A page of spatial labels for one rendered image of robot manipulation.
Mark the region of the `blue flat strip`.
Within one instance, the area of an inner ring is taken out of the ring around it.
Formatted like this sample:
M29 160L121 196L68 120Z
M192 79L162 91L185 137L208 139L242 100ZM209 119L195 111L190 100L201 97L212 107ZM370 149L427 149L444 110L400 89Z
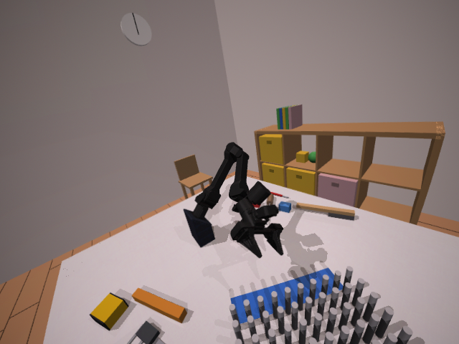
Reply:
M315 279L316 283L316 296L315 300L318 299L319 293L321 292L322 287L322 278L323 275L328 275L328 291L327 295L332 293L333 281L334 281L334 274L332 271L327 267L321 271L314 272L312 274L307 274L305 276L289 280L287 282L280 283L278 285L273 285L271 287L264 288L262 290L258 290L255 292L248 292L246 294L230 298L231 303L235 305L237 310L237 317L239 319L240 324L247 322L247 316L245 312L245 307L243 304L244 300L250 301L250 307L252 311L253 319L260 318L260 311L257 303L257 298L259 296L263 297L265 310L267 310L268 314L273 314L273 306L272 306L272 291L277 292L278 297L278 306L282 306L283 310L285 310L285 287L289 287L291 289L290 294L290 302L292 307L292 302L298 301L298 283L302 283L304 286L303 291L303 304L306 303L306 298L310 296L310 279Z

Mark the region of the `brown wooden-handled tool with grey metal shaft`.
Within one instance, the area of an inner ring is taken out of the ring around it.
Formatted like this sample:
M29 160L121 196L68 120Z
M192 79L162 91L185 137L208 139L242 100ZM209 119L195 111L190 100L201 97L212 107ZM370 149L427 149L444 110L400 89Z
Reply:
M267 205L268 205L268 206L273 205L273 201L274 201L274 195L271 194L271 195L268 197L268 199L267 199Z

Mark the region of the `yellow rectangular block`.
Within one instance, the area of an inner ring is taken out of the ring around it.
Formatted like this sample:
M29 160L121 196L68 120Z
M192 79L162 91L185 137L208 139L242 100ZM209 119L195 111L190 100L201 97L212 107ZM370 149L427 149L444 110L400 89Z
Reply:
M89 316L110 331L128 307L129 305L123 298L110 292Z

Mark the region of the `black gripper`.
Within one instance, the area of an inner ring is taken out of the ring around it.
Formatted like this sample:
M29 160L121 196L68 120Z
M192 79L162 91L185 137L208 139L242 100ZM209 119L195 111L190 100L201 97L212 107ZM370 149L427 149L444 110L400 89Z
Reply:
M252 208L253 209L253 208ZM241 215L242 220L232 228L230 235L232 240L237 240L247 249L249 249L259 259L262 257L260 248L257 245L255 234L263 234L267 239L266 242L270 244L274 250L280 255L283 255L283 247L280 241L280 234L282 233L283 227L281 224L270 223L268 227L266 220L258 219L254 223L252 220L252 209L244 211Z

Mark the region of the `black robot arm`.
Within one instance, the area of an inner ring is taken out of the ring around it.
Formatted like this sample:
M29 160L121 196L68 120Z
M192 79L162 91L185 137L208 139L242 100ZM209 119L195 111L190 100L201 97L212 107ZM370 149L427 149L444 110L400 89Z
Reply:
M205 215L208 208L213 209L218 203L221 194L219 190L224 183L233 163L236 163L235 180L230 186L229 197L237 203L234 204L232 211L242 213L248 209L252 209L252 220L254 223L258 219L265 219L269 222L269 218L277 216L278 208L276 205L262 206L255 210L254 205L260 205L266 198L271 195L267 189L259 181L249 190L247 186L247 164L249 155L243 151L236 143L228 143L224 151L224 160L222 165L214 177L211 185L206 187L201 194L196 196L195 202L197 203L194 211L190 211L191 215L196 219L205 221Z

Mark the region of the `blue cube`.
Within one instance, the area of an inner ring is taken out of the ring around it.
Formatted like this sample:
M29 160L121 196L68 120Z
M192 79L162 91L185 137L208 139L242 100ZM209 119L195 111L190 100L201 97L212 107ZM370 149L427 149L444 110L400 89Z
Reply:
M284 212L290 212L291 210L291 204L290 203L286 203L286 202L280 202L278 204L278 211L284 211Z

